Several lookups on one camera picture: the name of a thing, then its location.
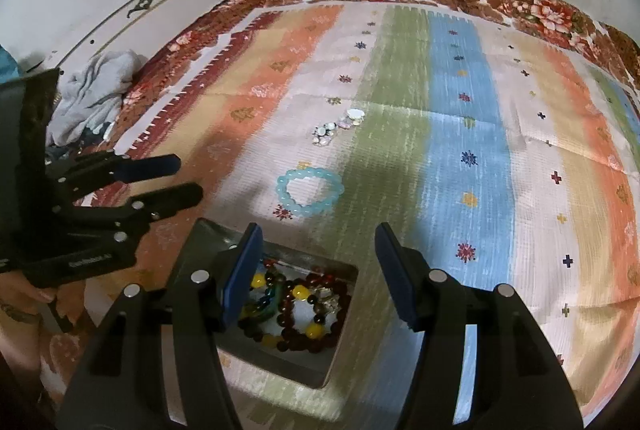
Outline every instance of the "teal fabric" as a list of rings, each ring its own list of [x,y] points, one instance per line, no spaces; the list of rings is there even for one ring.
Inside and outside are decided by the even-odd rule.
[[[0,45],[0,84],[20,78],[21,74],[18,63]]]

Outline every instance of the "blue star motif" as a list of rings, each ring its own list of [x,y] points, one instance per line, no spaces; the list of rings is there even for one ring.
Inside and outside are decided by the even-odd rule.
[[[463,152],[462,159],[460,160],[468,166],[473,166],[478,164],[478,158],[471,152]]]

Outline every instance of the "silver screw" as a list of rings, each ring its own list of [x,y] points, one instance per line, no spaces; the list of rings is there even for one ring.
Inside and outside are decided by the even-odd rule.
[[[516,290],[509,284],[500,284],[498,286],[498,293],[508,298],[510,296],[513,296],[516,293]]]
[[[133,298],[140,292],[140,286],[138,284],[129,284],[122,290],[122,292],[127,298]]]
[[[196,284],[202,284],[209,280],[209,271],[205,269],[199,269],[191,273],[191,281]]]
[[[429,272],[429,279],[433,282],[446,282],[447,274],[441,269],[432,269]]]

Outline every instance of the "crumpled gray cloth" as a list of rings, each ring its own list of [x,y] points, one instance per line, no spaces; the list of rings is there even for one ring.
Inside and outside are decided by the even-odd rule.
[[[47,146],[66,146],[77,141],[86,128],[95,131],[115,121],[138,66],[133,51],[107,52],[94,56],[84,69],[60,82],[62,98],[47,127]]]

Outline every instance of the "light blue beaded bracelet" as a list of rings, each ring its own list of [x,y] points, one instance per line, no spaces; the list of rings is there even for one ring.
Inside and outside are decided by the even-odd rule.
[[[302,204],[298,204],[291,197],[291,194],[287,192],[287,185],[294,179],[304,179],[306,177],[325,179],[331,186],[329,194],[322,201],[316,201],[307,206],[302,206]],[[276,182],[276,192],[278,193],[280,204],[295,216],[309,217],[329,210],[334,206],[338,197],[344,192],[342,178],[337,173],[325,170],[324,168],[308,167],[303,170],[287,170],[284,175],[278,177]]]

